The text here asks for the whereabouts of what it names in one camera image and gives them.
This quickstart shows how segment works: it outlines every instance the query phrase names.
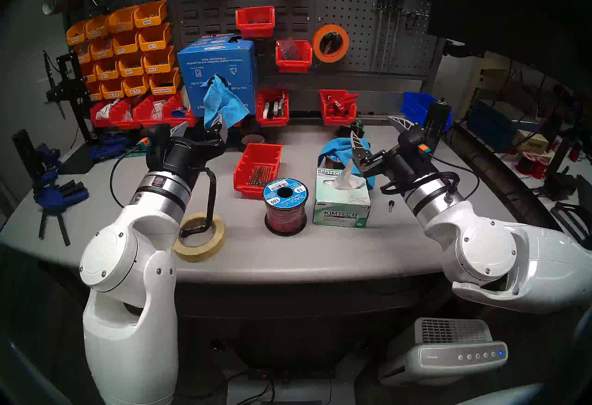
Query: blue microfiber cloth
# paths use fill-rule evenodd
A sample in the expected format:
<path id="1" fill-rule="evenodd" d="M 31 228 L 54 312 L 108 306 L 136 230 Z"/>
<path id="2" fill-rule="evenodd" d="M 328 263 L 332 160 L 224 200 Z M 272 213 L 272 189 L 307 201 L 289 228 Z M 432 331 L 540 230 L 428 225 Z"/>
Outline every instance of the blue microfiber cloth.
<path id="1" fill-rule="evenodd" d="M 370 150 L 370 144 L 368 144 L 367 139 L 360 139 L 360 142 L 362 142 L 362 145 L 366 150 Z M 342 162 L 344 166 L 347 166 L 349 160 L 353 159 L 351 140 L 346 137 L 338 137 L 337 139 L 333 139 L 327 142 L 327 144 L 321 150 L 320 155 L 318 155 L 317 167 L 320 166 L 323 162 L 323 157 L 329 155 L 336 157 L 339 161 Z M 355 165 L 353 166 L 352 174 L 357 176 L 360 175 L 360 171 Z M 368 188 L 370 190 L 374 188 L 375 178 L 376 177 L 372 176 L 366 179 Z"/>
<path id="2" fill-rule="evenodd" d="M 204 125 L 206 129 L 212 127 L 216 116 L 221 113 L 226 126 L 231 127 L 242 120 L 249 113 L 249 109 L 230 90 L 225 81 L 218 74 L 206 81 L 201 87 L 207 87 L 204 97 Z"/>

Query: blue tissue box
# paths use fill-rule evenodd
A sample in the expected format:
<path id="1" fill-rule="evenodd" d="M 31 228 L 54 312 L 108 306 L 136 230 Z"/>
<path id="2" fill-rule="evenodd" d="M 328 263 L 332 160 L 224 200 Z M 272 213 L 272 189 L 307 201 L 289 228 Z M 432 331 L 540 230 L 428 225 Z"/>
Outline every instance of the blue tissue box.
<path id="1" fill-rule="evenodd" d="M 204 35 L 177 55 L 191 109 L 204 116 L 204 83 L 215 74 L 228 81 L 232 91 L 255 114 L 257 67 L 255 46 L 240 35 Z"/>

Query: tape roll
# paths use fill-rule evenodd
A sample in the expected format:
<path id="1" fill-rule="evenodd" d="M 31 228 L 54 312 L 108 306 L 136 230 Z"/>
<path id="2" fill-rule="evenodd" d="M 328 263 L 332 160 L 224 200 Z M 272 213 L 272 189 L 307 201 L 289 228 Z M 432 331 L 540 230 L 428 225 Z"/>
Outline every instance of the tape roll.
<path id="1" fill-rule="evenodd" d="M 205 221 L 205 213 L 198 212 L 187 217 L 181 223 L 181 228 L 194 228 L 203 225 Z M 212 218 L 212 225 L 216 232 L 214 237 L 205 244 L 200 246 L 191 247 L 181 243 L 179 238 L 173 244 L 173 250 L 175 253 L 186 262 L 200 262 L 215 255 L 220 248 L 224 245 L 226 239 L 226 227 L 219 215 L 214 214 Z"/>
<path id="2" fill-rule="evenodd" d="M 327 49 L 327 46 L 323 41 L 323 37 L 325 37 L 326 35 L 331 34 L 331 33 L 335 33 L 339 37 L 341 37 L 341 40 L 342 40 L 341 46 L 339 46 L 339 48 L 337 50 L 333 51 L 332 53 L 327 52 L 325 54 L 325 51 L 330 51 L 331 48 L 329 48 L 329 50 Z M 316 57 L 322 62 L 337 62 L 337 61 L 339 61 L 343 56 L 345 56 L 345 54 L 348 51 L 348 48 L 349 48 L 348 33 L 340 26 L 336 26 L 335 24 L 327 24 L 327 25 L 321 27 L 314 34 L 313 51 L 314 51 L 314 54 L 316 55 Z"/>

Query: cardboard box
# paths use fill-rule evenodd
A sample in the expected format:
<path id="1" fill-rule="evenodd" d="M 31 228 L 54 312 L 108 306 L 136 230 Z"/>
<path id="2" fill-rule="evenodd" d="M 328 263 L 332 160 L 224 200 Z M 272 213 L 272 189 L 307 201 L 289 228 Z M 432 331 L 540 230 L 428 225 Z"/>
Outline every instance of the cardboard box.
<path id="1" fill-rule="evenodd" d="M 516 131 L 516 141 L 522 142 L 526 137 L 528 137 L 531 133 L 527 131 Z M 529 153 L 535 154 L 543 154 L 546 152 L 547 146 L 549 142 L 540 134 L 533 135 L 530 139 L 526 142 L 522 143 L 516 149 L 518 151 L 527 151 Z"/>
<path id="2" fill-rule="evenodd" d="M 204 35 L 177 55 L 187 96 L 195 116 L 204 116 L 208 80 L 215 74 L 228 81 L 228 88 L 255 114 L 257 68 L 255 46 L 240 35 Z"/>
<path id="3" fill-rule="evenodd" d="M 366 184 L 355 190 L 338 190 L 324 182 L 334 179 L 341 171 L 341 169 L 317 168 L 313 223 L 364 228 L 371 206 Z"/>

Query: white label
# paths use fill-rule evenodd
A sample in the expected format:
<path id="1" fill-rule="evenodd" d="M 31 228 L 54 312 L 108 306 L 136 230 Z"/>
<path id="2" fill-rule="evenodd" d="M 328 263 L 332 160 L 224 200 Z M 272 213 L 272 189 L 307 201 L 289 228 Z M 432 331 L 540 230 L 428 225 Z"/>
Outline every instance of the white label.
<path id="1" fill-rule="evenodd" d="M 268 187 L 271 191 L 276 191 L 276 190 L 279 190 L 280 188 L 282 188 L 283 186 L 288 186 L 288 185 L 289 185 L 289 183 L 286 181 L 278 181 L 278 182 L 275 182 L 274 184 L 269 185 Z"/>

